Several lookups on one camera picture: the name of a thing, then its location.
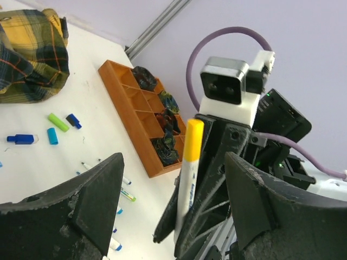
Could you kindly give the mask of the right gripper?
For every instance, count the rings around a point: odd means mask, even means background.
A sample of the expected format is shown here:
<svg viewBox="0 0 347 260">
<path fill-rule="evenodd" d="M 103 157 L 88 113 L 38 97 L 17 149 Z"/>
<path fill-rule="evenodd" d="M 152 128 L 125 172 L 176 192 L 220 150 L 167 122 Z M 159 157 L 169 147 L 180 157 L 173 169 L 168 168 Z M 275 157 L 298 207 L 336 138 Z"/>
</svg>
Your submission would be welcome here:
<svg viewBox="0 0 347 260">
<path fill-rule="evenodd" d="M 290 154 L 289 146 L 261 137 L 241 123 L 203 114 L 196 114 L 195 118 L 204 122 L 202 162 L 194 203 L 178 236 L 175 257 L 187 257 L 195 244 L 230 216 L 224 170 L 227 152 L 240 155 L 243 150 L 245 161 L 300 189 L 316 183 L 304 169 L 304 161 Z"/>
</svg>

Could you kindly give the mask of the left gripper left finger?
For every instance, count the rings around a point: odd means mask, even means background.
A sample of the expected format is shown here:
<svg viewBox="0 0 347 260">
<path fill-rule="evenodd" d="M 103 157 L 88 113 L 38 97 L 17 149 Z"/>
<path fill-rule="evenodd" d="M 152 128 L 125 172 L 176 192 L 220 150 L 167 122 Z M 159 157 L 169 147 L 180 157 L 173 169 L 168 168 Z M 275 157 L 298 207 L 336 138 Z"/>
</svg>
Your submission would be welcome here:
<svg viewBox="0 0 347 260">
<path fill-rule="evenodd" d="M 121 153 L 18 203 L 1 204 L 1 259 L 103 259 L 124 172 Z"/>
</svg>

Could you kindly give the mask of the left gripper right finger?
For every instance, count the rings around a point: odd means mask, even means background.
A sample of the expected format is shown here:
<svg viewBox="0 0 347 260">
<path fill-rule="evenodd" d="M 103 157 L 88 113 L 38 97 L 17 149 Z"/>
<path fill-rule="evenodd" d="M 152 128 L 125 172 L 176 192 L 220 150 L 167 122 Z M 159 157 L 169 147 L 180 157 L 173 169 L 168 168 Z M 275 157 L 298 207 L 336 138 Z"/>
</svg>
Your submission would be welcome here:
<svg viewBox="0 0 347 260">
<path fill-rule="evenodd" d="M 297 188 L 233 152 L 224 167 L 245 259 L 346 259 L 346 202 Z"/>
</svg>

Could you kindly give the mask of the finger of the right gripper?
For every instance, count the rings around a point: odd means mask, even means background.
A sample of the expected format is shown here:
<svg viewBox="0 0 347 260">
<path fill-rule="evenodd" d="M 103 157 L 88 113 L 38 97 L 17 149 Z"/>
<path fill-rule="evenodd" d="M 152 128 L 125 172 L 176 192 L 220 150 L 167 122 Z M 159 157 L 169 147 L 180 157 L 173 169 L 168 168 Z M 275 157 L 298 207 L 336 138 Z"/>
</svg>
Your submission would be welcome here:
<svg viewBox="0 0 347 260">
<path fill-rule="evenodd" d="M 175 179 L 175 188 L 171 198 L 159 219 L 153 234 L 153 242 L 161 243 L 175 229 L 176 221 L 179 220 L 178 214 L 178 194 L 181 179 L 181 171 Z"/>
</svg>

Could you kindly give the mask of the yellow cap marker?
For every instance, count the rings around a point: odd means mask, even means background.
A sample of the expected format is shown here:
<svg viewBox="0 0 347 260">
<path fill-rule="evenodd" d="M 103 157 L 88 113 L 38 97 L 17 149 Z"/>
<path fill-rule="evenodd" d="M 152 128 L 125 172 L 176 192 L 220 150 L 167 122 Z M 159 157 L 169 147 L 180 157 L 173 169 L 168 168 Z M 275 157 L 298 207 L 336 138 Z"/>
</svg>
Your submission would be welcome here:
<svg viewBox="0 0 347 260">
<path fill-rule="evenodd" d="M 189 119 L 184 141 L 183 160 L 179 175 L 178 201 L 174 240 L 178 241 L 184 219 L 194 203 L 198 167 L 201 157 L 204 122 Z"/>
</svg>

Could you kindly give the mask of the blue eraser marker cap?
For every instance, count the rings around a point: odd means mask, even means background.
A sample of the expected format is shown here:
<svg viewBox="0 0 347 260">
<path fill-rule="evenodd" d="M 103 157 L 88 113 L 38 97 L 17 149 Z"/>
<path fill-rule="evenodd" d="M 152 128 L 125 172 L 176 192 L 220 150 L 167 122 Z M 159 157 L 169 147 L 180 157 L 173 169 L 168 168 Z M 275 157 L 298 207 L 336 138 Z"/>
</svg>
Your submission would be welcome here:
<svg viewBox="0 0 347 260">
<path fill-rule="evenodd" d="M 16 134 L 7 136 L 7 142 L 15 145 L 32 145 L 38 142 L 38 136 L 31 134 Z"/>
</svg>

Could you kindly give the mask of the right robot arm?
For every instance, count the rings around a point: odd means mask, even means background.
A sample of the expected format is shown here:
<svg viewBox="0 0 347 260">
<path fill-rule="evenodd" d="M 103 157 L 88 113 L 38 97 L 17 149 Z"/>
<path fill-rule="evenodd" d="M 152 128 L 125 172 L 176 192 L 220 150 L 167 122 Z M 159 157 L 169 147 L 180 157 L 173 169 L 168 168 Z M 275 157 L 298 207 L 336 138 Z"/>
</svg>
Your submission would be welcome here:
<svg viewBox="0 0 347 260">
<path fill-rule="evenodd" d="M 202 258 L 212 235 L 231 222 L 231 259 L 346 259 L 346 201 L 309 191 L 289 146 L 311 123 L 276 90 L 258 105 L 253 127 L 201 113 L 202 158 L 192 208 L 175 244 L 177 259 Z"/>
</svg>

